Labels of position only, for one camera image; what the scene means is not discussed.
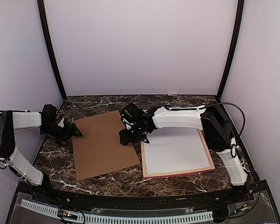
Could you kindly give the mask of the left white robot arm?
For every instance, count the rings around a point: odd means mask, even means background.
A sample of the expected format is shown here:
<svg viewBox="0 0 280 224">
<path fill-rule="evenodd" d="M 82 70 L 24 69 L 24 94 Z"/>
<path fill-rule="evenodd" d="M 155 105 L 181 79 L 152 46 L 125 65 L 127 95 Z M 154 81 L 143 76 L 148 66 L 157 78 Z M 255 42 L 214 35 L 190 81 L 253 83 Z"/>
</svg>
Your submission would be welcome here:
<svg viewBox="0 0 280 224">
<path fill-rule="evenodd" d="M 46 135 L 59 147 L 68 145 L 71 137 L 82 137 L 75 123 L 58 116 L 57 109 L 45 105 L 42 112 L 0 111 L 0 169 L 10 169 L 17 178 L 27 182 L 38 191 L 38 196 L 46 203 L 56 200 L 49 177 L 32 165 L 19 151 L 15 132 L 38 128 L 41 135 Z"/>
</svg>

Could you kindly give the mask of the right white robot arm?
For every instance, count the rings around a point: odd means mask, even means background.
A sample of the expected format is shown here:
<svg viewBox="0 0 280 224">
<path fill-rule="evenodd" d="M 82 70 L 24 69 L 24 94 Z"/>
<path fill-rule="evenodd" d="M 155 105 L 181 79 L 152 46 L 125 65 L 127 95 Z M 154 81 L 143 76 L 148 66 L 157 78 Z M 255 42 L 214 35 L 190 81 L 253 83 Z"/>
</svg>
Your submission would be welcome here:
<svg viewBox="0 0 280 224">
<path fill-rule="evenodd" d="M 247 194 L 245 187 L 248 170 L 238 155 L 240 134 L 235 134 L 233 125 L 223 109 L 223 103 L 196 107 L 157 106 L 147 110 L 129 103 L 120 113 L 125 128 L 119 131 L 119 141 L 125 146 L 143 141 L 147 135 L 161 128 L 191 128 L 203 131 L 206 145 L 221 158 L 235 188 L 229 191 L 229 199 L 238 203 Z"/>
</svg>

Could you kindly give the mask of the brown cardboard backing board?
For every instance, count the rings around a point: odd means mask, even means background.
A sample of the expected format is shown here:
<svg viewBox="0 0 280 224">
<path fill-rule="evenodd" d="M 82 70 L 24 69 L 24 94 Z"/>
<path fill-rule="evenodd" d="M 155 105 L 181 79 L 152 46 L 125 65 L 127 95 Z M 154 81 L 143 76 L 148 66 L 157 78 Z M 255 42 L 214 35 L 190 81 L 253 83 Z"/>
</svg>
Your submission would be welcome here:
<svg viewBox="0 0 280 224">
<path fill-rule="evenodd" d="M 83 137 L 74 137 L 73 152 L 78 181 L 140 164 L 132 145 L 123 146 L 119 131 L 124 129 L 119 111 L 74 121 Z"/>
</svg>

